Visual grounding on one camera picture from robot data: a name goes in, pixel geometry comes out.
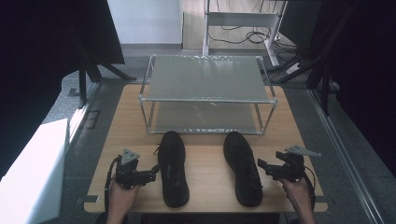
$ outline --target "wooden board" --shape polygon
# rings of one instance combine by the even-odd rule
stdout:
[[[87,212],[99,213],[105,210],[104,185],[110,163],[125,149],[140,154],[137,170],[149,170],[156,165],[157,156],[153,152],[161,142],[162,134],[147,133],[142,111],[138,104],[140,85],[125,86],[108,136],[98,162],[88,195],[97,196],[96,203],[84,203]],[[303,147],[294,117],[283,90],[274,87],[278,105],[265,135],[245,135],[253,149],[254,156],[270,164],[283,164],[276,158],[276,151],[298,145]],[[186,147],[186,177],[190,188],[190,200],[183,207],[169,208],[163,201],[161,174],[155,182],[141,188],[132,208],[141,213],[274,213],[294,211],[278,181],[259,169],[262,180],[262,204],[247,208],[239,204],[234,192],[234,175],[223,155],[226,134],[182,134]],[[305,166],[312,168],[309,158]],[[317,196],[323,196],[317,181]],[[315,211],[326,211],[326,203],[317,203]]]

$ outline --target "gray carpet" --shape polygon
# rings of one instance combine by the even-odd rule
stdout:
[[[265,60],[266,66],[269,67],[269,60],[267,58]],[[142,77],[146,73],[149,57],[125,57],[125,62],[125,65],[117,65],[117,67],[131,76]],[[79,129],[78,139],[73,142],[65,158],[61,215],[45,223],[94,223],[98,216],[85,212],[83,202],[106,141],[122,88],[129,83],[103,67],[100,71],[104,77],[103,82],[100,84],[86,121]],[[285,76],[284,72],[278,75],[278,77],[282,76]],[[315,217],[318,223],[370,223],[361,206],[360,198],[352,187],[332,141],[323,127],[315,105],[304,87],[306,77],[307,74],[304,74],[281,86],[287,95],[305,146],[323,155],[322,158],[312,158],[312,162],[326,196],[321,200],[328,202],[329,209],[324,213],[316,213]],[[64,94],[76,88],[77,81],[77,74],[71,74],[64,81],[64,89],[61,93],[63,96],[60,96],[59,102],[49,113],[47,121],[70,119],[69,116],[75,110],[78,97],[64,96]],[[393,200],[396,198],[395,178],[349,120],[333,95],[330,97],[329,108],[334,126],[342,136],[350,157],[372,193],[384,222],[396,223],[396,203]],[[129,216],[130,223],[139,223],[140,214],[132,213]],[[282,215],[280,223],[288,223],[294,217],[295,214]]]

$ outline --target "shoelace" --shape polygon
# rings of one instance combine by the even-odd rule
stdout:
[[[163,147],[165,149],[165,155],[167,157],[171,157],[177,154],[177,151],[175,150],[175,147],[178,147],[178,145],[173,145],[173,146],[168,146],[168,148],[165,148],[165,146],[162,146],[161,144],[158,144],[157,149],[152,153],[153,155],[158,155],[158,151],[160,150],[160,147]]]
[[[253,187],[262,186],[259,173],[257,172],[256,162],[253,159],[253,154],[251,153],[251,151],[247,151],[245,149],[243,150],[244,150],[243,156],[246,157],[247,161],[249,162],[249,165],[247,166],[247,170],[246,170],[247,172],[246,175],[249,184]]]
[[[177,154],[177,151],[175,150],[176,147],[178,147],[178,145],[173,145],[173,146],[168,146],[168,148],[165,148],[165,146],[162,146],[161,144],[157,144],[158,147],[157,149],[155,149],[155,151],[152,153],[154,155],[158,155],[158,151],[160,150],[160,147],[162,147],[165,150],[164,155],[167,158],[171,158],[172,156],[175,156]],[[171,176],[173,177],[173,180],[171,181],[171,183],[175,186],[177,186],[179,184],[179,180],[178,180],[178,171],[177,169],[170,169],[171,166],[168,164],[168,167],[166,169],[166,176],[168,178],[170,178]]]

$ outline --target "metal frame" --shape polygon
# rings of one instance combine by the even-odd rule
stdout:
[[[150,59],[148,62],[148,69],[144,76],[144,79],[142,82],[142,88],[141,88],[139,96],[138,96],[138,102],[141,107],[143,120],[146,123],[148,133],[166,133],[169,130],[162,130],[161,128],[159,129],[156,127],[152,127],[152,121],[154,119],[154,110],[155,110],[156,102],[181,102],[181,103],[197,102],[198,103],[198,101],[193,100],[193,99],[182,99],[182,100],[176,100],[176,101],[175,100],[166,100],[166,99],[153,101],[153,100],[147,99],[144,96],[145,87],[146,87],[146,84],[148,84],[148,82],[149,82],[149,75],[152,74],[152,71],[154,70],[155,58],[156,58],[156,55],[150,56]],[[259,122],[259,129],[256,129],[257,130],[256,132],[252,132],[248,129],[211,129],[211,128],[199,129],[199,130],[180,128],[180,129],[177,129],[174,131],[177,131],[179,133],[228,133],[231,131],[238,131],[240,133],[245,133],[245,134],[265,134],[265,131],[268,127],[270,119],[273,116],[274,111],[276,109],[277,99],[276,99],[276,95],[275,95],[273,86],[272,86],[270,79],[267,75],[267,72],[264,68],[264,63],[263,63],[262,57],[257,56],[256,60],[257,60],[258,65],[260,65],[264,70],[264,81],[267,81],[267,83],[268,83],[267,87],[271,91],[272,100],[268,100],[268,101],[246,101],[246,100],[245,101],[237,101],[237,100],[228,101],[228,100],[210,99],[210,100],[200,101],[200,103],[236,103],[236,104],[254,105],[255,110],[256,110],[256,115],[257,115],[257,121]],[[149,110],[149,114],[144,108],[145,103],[151,103],[151,108]],[[259,104],[272,105],[271,111],[268,115],[268,118],[267,118],[265,124],[263,124],[263,122],[262,122],[262,115],[260,113]]]
[[[209,26],[253,26],[253,27],[270,27],[271,35],[264,45],[268,51],[273,66],[279,66],[272,46],[274,45],[277,30],[285,10],[287,1],[281,2],[281,9],[276,14],[264,13],[234,13],[234,12],[210,12],[210,0],[205,0],[205,33],[204,44],[202,46],[203,55],[209,54]]]

